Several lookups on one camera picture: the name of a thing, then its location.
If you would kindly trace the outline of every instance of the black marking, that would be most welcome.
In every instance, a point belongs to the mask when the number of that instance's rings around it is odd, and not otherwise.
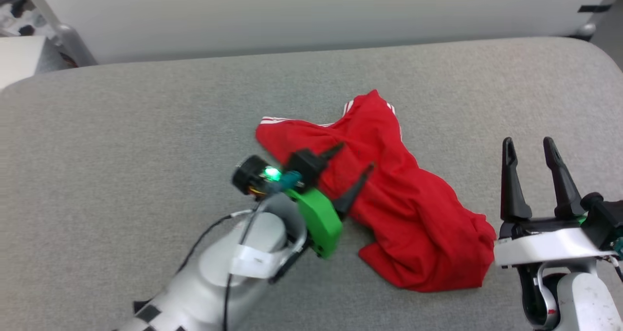
[[[149,304],[145,308],[141,309],[141,311],[136,314],[136,317],[141,319],[144,322],[149,323],[159,314],[160,314],[160,310],[154,307],[153,305]]]
[[[594,14],[600,14],[606,12],[612,7],[612,5],[581,5],[578,12],[592,12]]]
[[[134,313],[138,313],[140,309],[142,309],[147,303],[151,302],[151,299],[148,300],[135,300],[132,302],[132,308],[134,308]]]

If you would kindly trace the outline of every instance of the green 3d-printed part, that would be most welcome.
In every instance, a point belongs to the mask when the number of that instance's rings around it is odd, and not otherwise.
[[[305,218],[307,231],[313,240],[311,248],[318,256],[329,258],[337,248],[342,233],[342,222],[329,198],[316,188],[303,194],[287,190],[285,194],[296,201],[298,211]]]

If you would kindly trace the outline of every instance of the gray fabric surface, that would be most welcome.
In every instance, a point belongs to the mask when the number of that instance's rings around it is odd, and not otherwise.
[[[0,95],[2,326],[111,330],[132,300],[169,281],[200,232],[249,200],[238,160],[267,154],[262,116],[337,120],[378,89],[403,142],[499,229],[501,142],[512,136],[523,191],[551,216],[541,140],[552,136],[581,193],[623,197],[623,74],[601,50],[564,38],[442,43],[161,63],[34,76]],[[216,231],[217,237],[227,227]],[[372,237],[347,221],[329,261],[307,254],[242,329],[517,330],[517,273],[484,287],[399,291],[357,256]],[[599,266],[620,308],[614,269]]]

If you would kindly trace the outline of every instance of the white wall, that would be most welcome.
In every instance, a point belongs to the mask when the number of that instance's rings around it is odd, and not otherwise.
[[[99,63],[573,34],[601,0],[45,0]]]

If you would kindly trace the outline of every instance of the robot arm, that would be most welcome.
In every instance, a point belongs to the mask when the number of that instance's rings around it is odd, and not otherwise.
[[[258,156],[238,165],[232,182],[256,198],[254,209],[219,220],[247,216],[197,260],[187,264],[187,257],[173,280],[118,330],[235,329],[306,249],[329,258],[340,238],[341,221],[372,169],[365,169],[351,190],[331,202],[316,185],[341,146],[319,156],[309,149],[294,152],[281,170]]]
[[[620,330],[621,317],[597,276],[596,262],[622,256],[623,202],[603,202],[599,194],[581,199],[554,141],[545,138],[543,147],[558,205],[554,218],[534,219],[521,192],[513,142],[511,138],[504,140],[503,224],[494,248],[496,265],[517,269],[524,313],[532,328]],[[570,273],[547,275],[545,270],[554,267],[565,267]]]

